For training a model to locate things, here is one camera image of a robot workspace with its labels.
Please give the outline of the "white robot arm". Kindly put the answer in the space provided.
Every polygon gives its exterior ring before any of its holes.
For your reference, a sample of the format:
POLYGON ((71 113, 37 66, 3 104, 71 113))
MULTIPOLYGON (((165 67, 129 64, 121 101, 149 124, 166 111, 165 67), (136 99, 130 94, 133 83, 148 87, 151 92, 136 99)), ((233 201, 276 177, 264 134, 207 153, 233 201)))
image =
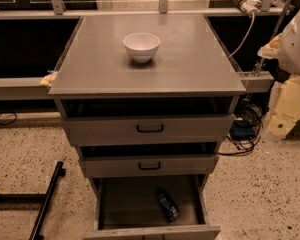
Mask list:
POLYGON ((258 55, 277 59, 279 67, 290 74, 281 85, 266 130, 273 136, 285 138, 300 120, 300 10, 279 35, 259 49, 258 55))

